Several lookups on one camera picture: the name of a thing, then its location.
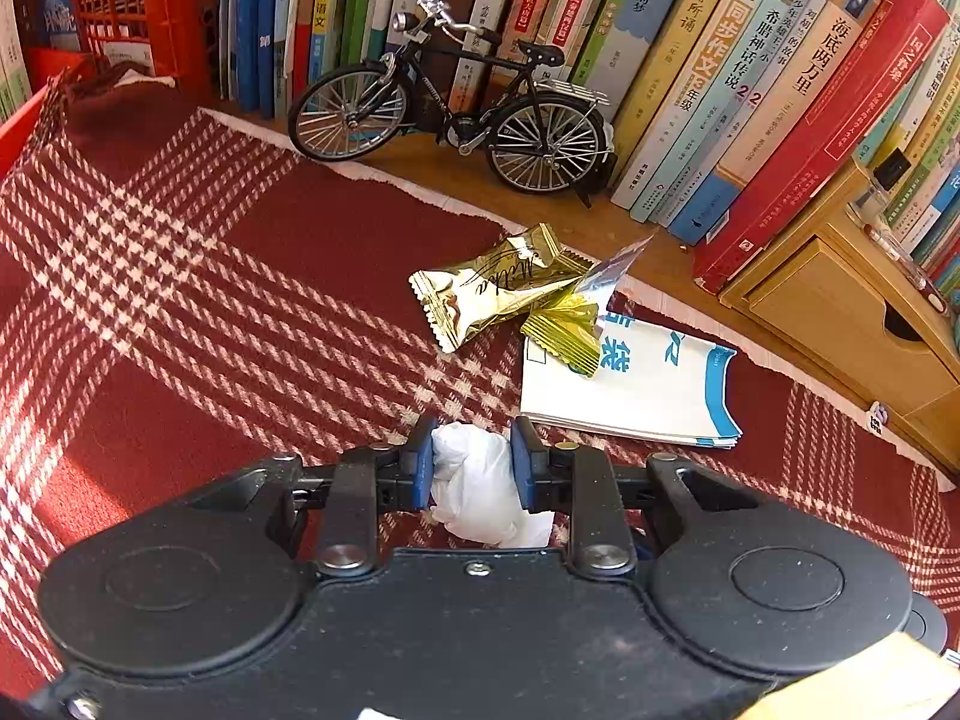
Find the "red pen on organizer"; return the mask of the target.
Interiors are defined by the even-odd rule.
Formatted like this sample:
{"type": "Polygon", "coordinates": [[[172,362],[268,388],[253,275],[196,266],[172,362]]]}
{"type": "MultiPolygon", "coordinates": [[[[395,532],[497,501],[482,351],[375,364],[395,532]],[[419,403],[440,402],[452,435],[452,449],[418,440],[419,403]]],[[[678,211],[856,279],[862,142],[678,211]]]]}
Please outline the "red pen on organizer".
{"type": "Polygon", "coordinates": [[[944,296],[937,291],[937,288],[935,288],[934,283],[929,279],[928,275],[914,263],[914,260],[903,250],[900,242],[895,239],[895,236],[888,229],[885,229],[885,227],[877,227],[873,224],[866,224],[866,226],[864,226],[864,232],[866,232],[867,238],[871,239],[871,241],[877,245],[878,249],[884,252],[885,257],[900,268],[903,277],[907,278],[911,286],[916,289],[939,314],[942,314],[942,316],[948,316],[950,314],[950,305],[944,299],[944,296]]]}

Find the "white blue paper bag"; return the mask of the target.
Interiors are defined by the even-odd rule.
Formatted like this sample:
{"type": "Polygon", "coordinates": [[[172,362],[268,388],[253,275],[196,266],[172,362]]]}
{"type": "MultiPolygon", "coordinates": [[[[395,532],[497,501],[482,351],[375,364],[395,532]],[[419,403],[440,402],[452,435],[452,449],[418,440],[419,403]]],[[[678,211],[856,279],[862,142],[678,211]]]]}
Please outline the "white blue paper bag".
{"type": "Polygon", "coordinates": [[[581,376],[524,344],[521,413],[550,426],[661,444],[731,449],[742,429],[726,403],[736,351],[635,317],[599,319],[601,357],[581,376]]]}

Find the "large red book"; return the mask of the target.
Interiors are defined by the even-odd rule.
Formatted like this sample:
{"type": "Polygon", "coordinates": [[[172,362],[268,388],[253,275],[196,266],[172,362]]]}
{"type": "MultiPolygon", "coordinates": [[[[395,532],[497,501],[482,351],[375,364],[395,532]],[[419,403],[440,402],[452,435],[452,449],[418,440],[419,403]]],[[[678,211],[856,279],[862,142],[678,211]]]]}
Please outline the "large red book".
{"type": "Polygon", "coordinates": [[[939,0],[882,0],[827,87],[697,245],[700,288],[719,293],[848,161],[948,22],[939,0]]]}

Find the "miniature black bicycle model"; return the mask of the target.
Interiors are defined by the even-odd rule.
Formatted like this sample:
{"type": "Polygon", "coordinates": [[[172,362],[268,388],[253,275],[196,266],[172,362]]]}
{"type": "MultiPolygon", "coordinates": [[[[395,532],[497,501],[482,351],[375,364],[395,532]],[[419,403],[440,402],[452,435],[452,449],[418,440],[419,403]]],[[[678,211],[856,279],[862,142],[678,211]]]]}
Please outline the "miniature black bicycle model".
{"type": "Polygon", "coordinates": [[[589,203],[612,176],[617,161],[615,133],[602,115],[604,93],[551,78],[566,55],[553,44],[517,39],[521,57],[500,59],[470,43],[498,47],[493,29],[452,18],[444,0],[413,0],[392,26],[400,44],[376,60],[363,60],[324,73],[301,93],[288,114],[293,146],[309,160],[358,160],[418,124],[415,93],[425,91],[438,107],[436,141],[460,156],[477,149],[503,184],[529,195],[573,190],[589,203]],[[455,86],[444,93],[425,67],[428,54],[455,59],[466,70],[511,75],[505,91],[482,106],[455,86]]]}

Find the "white tissue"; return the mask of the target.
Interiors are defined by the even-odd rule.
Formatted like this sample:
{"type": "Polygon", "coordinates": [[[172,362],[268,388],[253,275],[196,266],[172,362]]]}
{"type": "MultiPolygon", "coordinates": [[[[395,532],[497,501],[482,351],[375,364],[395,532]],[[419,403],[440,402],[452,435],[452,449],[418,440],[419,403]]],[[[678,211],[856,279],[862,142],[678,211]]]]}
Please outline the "white tissue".
{"type": "Polygon", "coordinates": [[[524,511],[501,434],[451,422],[431,431],[430,515],[457,538],[500,550],[545,548],[553,512],[524,511]]]}

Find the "gold candy wrapper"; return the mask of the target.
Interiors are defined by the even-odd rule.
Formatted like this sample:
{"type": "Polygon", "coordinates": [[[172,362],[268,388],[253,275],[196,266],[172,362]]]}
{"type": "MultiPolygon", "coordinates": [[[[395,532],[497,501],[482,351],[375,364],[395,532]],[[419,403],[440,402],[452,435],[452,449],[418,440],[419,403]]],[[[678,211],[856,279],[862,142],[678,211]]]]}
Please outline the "gold candy wrapper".
{"type": "Polygon", "coordinates": [[[466,262],[415,271],[409,285],[446,353],[519,317],[524,337],[590,377],[601,367],[602,314],[647,244],[641,238],[591,262],[540,223],[466,262]]]}

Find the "red white plaid blanket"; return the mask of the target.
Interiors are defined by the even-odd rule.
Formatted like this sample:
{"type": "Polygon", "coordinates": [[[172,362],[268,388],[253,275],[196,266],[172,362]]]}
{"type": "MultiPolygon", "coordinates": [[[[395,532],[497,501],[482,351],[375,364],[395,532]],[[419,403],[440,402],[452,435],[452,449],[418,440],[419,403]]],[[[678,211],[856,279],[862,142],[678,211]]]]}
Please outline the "red white plaid blanket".
{"type": "Polygon", "coordinates": [[[2,712],[732,718],[905,621],[851,532],[708,475],[628,574],[579,551],[679,504],[581,440],[559,550],[440,550],[430,418],[503,431],[519,351],[431,338],[410,271],[498,238],[140,82],[55,88],[2,185],[2,712]]]}

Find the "red storage crate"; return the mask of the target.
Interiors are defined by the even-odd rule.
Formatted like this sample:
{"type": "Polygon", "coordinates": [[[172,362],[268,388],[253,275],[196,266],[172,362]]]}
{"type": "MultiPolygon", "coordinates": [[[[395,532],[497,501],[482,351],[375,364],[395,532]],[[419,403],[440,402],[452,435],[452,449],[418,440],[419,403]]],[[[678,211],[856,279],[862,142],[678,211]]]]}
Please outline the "red storage crate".
{"type": "Polygon", "coordinates": [[[197,98],[220,82],[220,0],[14,0],[21,41],[135,62],[197,98]]]}

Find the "wooden desk organizer with drawers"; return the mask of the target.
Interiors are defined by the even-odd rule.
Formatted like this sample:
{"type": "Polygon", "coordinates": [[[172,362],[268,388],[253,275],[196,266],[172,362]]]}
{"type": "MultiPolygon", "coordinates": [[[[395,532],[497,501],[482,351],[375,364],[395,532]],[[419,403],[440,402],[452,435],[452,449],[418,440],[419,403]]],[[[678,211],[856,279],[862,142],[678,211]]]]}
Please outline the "wooden desk organizer with drawers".
{"type": "Polygon", "coordinates": [[[719,293],[722,304],[830,372],[889,426],[958,475],[952,326],[869,238],[848,205],[872,188],[851,161],[719,293]]]}

